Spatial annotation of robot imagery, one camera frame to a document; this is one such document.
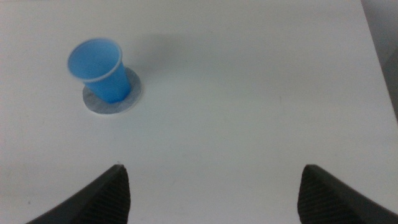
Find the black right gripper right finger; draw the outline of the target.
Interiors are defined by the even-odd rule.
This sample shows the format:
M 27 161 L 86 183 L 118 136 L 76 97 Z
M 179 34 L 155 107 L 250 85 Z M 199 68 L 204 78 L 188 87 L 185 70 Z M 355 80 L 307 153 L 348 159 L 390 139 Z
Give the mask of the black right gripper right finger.
M 397 214 L 315 164 L 304 167 L 297 211 L 301 223 L 397 224 Z

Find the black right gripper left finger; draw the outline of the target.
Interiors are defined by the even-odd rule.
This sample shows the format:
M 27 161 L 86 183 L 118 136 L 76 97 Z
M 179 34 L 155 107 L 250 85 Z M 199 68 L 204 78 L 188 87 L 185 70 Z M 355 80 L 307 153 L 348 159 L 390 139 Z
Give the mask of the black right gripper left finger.
M 116 164 L 66 201 L 31 223 L 120 223 L 128 221 L 131 206 L 126 168 Z

